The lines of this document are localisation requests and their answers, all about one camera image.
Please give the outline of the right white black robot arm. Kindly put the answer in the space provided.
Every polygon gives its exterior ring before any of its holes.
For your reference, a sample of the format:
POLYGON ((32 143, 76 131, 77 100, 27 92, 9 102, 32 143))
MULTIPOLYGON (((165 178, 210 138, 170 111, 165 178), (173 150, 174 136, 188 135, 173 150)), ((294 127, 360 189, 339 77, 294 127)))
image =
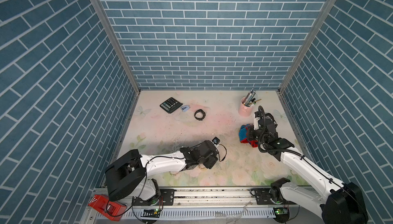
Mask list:
POLYGON ((368 213, 361 189, 354 183, 328 174, 301 153, 293 143, 280 138, 277 123, 262 107, 254 114, 254 123, 247 137, 257 140, 261 153, 268 153, 295 171, 314 192, 281 178, 271 184, 271 201, 275 204, 293 202, 320 217, 326 224, 366 224, 368 213))

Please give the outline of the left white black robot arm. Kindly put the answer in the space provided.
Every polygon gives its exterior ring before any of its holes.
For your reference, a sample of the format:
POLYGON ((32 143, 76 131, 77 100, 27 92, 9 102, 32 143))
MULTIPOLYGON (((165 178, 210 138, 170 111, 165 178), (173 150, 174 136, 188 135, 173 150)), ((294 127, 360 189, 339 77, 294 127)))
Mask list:
POLYGON ((192 170, 199 165, 211 169, 219 161, 218 145, 220 140, 215 137, 169 154, 145 155, 137 149, 130 150, 105 169, 109 201, 128 196, 147 202, 156 200, 161 192, 153 176, 192 170))

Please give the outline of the red blue towel cloth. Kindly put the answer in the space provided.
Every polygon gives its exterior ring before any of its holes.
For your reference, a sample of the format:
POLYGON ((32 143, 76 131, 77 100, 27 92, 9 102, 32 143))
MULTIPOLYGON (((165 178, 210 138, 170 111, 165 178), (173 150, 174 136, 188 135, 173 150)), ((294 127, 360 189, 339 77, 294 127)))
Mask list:
POLYGON ((242 125, 238 132, 239 141, 242 144, 249 144, 253 148, 258 147, 258 140, 253 137, 254 126, 252 124, 242 125))

